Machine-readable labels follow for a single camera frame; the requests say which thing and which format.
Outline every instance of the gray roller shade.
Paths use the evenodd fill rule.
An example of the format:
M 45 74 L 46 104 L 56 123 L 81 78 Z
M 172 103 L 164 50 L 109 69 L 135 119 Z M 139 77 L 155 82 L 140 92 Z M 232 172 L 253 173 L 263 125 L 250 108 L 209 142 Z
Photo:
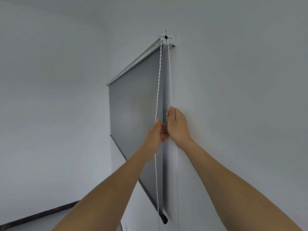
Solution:
M 142 145 L 154 124 L 160 51 L 156 50 L 122 77 L 109 85 L 111 137 L 126 159 Z M 161 70 L 157 118 L 163 121 L 163 76 Z M 163 208 L 162 146 L 156 153 L 160 216 Z M 157 209 L 154 158 L 144 167 L 139 182 Z

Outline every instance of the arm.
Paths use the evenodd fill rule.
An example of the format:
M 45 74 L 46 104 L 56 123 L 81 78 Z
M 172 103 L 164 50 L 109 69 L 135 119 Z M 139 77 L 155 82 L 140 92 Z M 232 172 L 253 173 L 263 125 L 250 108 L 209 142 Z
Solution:
M 184 114 L 170 107 L 166 115 L 170 137 L 186 153 L 228 231 L 302 231 L 263 194 L 195 143 Z
M 77 203 L 52 231 L 116 230 L 144 165 L 152 159 L 160 142 L 167 140 L 167 126 L 157 120 L 141 148 Z

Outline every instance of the mounting bracket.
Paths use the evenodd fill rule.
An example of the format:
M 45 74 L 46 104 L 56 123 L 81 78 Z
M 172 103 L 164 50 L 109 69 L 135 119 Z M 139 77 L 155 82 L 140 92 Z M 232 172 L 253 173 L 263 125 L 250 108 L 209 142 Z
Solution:
M 160 40 L 165 45 L 176 46 L 176 34 L 171 34 L 167 31 L 162 31 L 160 34 Z

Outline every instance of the person's left arm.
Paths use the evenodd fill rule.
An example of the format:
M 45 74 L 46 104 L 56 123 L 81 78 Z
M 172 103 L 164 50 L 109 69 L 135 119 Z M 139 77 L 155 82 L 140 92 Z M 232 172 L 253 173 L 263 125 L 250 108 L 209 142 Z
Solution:
M 144 165 L 168 137 L 167 126 L 157 120 L 141 148 L 77 203 L 52 231 L 115 231 Z

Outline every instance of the ceiling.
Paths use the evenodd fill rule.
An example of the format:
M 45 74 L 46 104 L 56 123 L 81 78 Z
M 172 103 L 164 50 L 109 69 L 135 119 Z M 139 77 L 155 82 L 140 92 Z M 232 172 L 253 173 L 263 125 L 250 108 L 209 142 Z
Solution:
M 3 0 L 103 27 L 105 0 Z

